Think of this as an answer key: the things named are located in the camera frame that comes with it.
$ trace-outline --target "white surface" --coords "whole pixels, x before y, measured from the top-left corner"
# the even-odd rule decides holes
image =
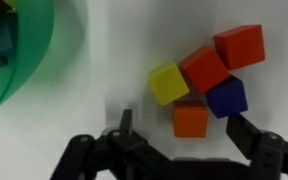
[[[229,157],[244,161],[209,121],[206,139],[173,137],[170,107],[159,107],[146,77],[181,59],[212,35],[262,24],[267,59],[234,72],[245,83],[255,125],[288,140],[288,1],[55,0],[50,50],[37,72],[0,107],[0,180],[49,179],[71,137],[116,125],[125,107],[135,129],[169,158]],[[98,179],[110,179],[106,175]]]

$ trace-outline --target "green bowl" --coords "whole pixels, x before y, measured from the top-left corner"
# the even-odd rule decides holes
[[[17,0],[19,18],[16,58],[0,68],[0,104],[16,92],[42,61],[53,32],[52,0]]]

